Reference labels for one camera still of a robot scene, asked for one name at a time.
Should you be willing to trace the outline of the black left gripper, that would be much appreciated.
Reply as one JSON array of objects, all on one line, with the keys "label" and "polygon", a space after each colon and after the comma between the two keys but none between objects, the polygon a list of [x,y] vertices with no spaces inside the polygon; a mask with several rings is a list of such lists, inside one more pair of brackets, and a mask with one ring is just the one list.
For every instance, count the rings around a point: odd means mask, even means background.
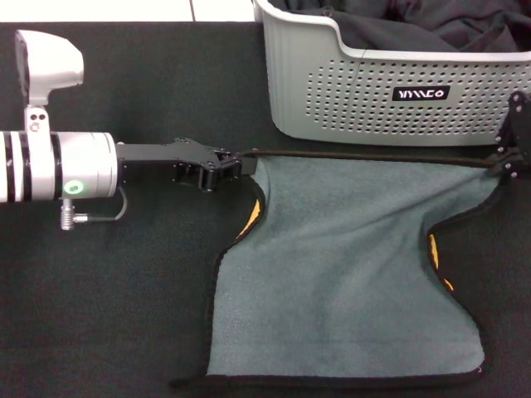
[{"label": "black left gripper", "polygon": [[256,172],[256,150],[229,152],[176,138],[164,144],[118,144],[118,185],[167,182],[213,192],[219,183]]}]

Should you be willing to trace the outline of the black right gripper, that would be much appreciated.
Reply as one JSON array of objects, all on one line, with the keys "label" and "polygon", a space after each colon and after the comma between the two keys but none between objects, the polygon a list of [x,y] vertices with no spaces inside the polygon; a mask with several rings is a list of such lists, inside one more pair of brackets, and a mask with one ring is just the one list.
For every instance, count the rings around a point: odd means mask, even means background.
[{"label": "black right gripper", "polygon": [[485,159],[489,176],[499,184],[516,178],[521,170],[519,152],[530,163],[530,96],[516,91],[509,97],[509,118],[502,123],[495,137],[497,149]]}]

